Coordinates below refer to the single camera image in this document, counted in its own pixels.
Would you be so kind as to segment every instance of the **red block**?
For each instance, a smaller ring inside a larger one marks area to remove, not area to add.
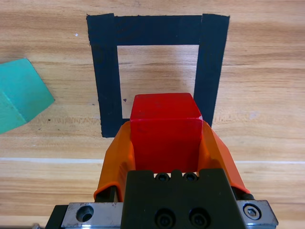
[[[203,119],[191,94],[136,95],[130,123],[136,170],[197,171]]]

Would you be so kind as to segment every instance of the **screw hole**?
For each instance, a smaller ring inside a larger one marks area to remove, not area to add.
[[[156,176],[156,180],[159,180],[159,181],[168,181],[169,179],[170,179],[170,177],[167,173],[159,173]]]
[[[205,229],[211,223],[211,218],[203,208],[194,208],[190,212],[191,224],[198,229]]]
[[[175,225],[176,217],[174,213],[166,208],[157,211],[155,223],[160,229],[171,229]]]
[[[91,207],[90,205],[83,206],[80,209],[78,209],[76,213],[76,219],[82,223],[87,222],[92,218],[93,213],[94,213],[93,207]]]
[[[183,178],[187,181],[196,181],[198,179],[195,173],[186,173],[184,174]]]
[[[248,218],[252,220],[258,220],[262,216],[261,210],[254,204],[245,204],[244,213]]]

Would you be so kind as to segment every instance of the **black tape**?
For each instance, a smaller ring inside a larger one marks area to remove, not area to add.
[[[115,137],[122,118],[118,45],[199,45],[194,100],[212,125],[229,17],[87,16],[103,137]]]

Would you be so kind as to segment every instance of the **orange gripper pad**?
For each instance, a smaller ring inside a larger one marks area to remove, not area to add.
[[[113,142],[106,151],[102,173],[96,195],[103,190],[116,186],[119,202],[123,202],[127,173],[135,170],[133,146],[130,140],[130,122],[121,126]]]
[[[103,190],[116,186],[119,202],[123,202],[127,173],[130,170],[136,170],[130,134],[130,122],[126,122],[106,151],[98,189],[94,193],[94,198]],[[245,193],[250,193],[244,186],[228,148],[205,121],[203,122],[202,140],[199,146],[197,171],[199,172],[204,168],[223,168],[231,186]]]
[[[198,172],[203,168],[223,168],[232,187],[250,193],[244,186],[229,149],[205,121],[199,146]]]

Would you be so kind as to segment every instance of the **wooden table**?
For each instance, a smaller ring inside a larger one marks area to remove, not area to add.
[[[0,62],[28,58],[56,102],[0,135],[0,225],[46,224],[93,201],[105,151],[86,14],[230,15],[213,129],[280,229],[305,224],[304,0],[0,1]],[[119,47],[124,117],[134,95],[193,93],[197,46]]]

